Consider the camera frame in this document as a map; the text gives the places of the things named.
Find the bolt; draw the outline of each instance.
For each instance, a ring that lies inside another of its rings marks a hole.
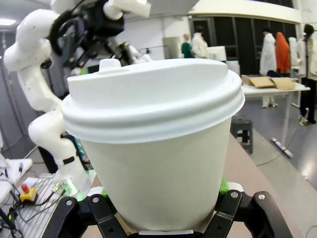
[[[231,193],[231,197],[233,197],[233,198],[237,198],[239,195],[238,195],[238,193],[237,192],[232,192]]]
[[[259,195],[259,200],[264,200],[265,199],[265,195],[264,194],[260,194]]]

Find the white plastic lid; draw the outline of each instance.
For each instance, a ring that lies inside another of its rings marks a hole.
[[[168,59],[68,78],[66,130],[87,141],[126,144],[175,138],[236,114],[245,98],[240,77],[208,59]]]

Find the white jacket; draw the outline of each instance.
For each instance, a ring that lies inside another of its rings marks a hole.
[[[298,65],[299,65],[299,75],[306,77],[306,43],[301,39],[297,43],[297,53],[298,53]],[[310,73],[317,75],[317,41],[313,39],[313,53],[310,64]]]
[[[264,37],[260,60],[260,74],[266,75],[268,71],[276,71],[275,39],[271,33]]]
[[[207,43],[204,41],[201,33],[195,33],[192,40],[192,50],[195,58],[207,57]]]

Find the open cardboard box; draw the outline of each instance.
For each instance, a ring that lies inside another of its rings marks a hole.
[[[295,88],[295,78],[271,78],[271,77],[249,77],[242,75],[242,82],[246,85],[255,86],[256,88],[277,88],[279,90],[290,90]]]

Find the stool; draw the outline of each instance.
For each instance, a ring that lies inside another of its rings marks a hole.
[[[249,150],[249,154],[253,153],[253,127],[250,119],[243,116],[233,116],[230,132],[234,138],[242,137],[242,147]]]

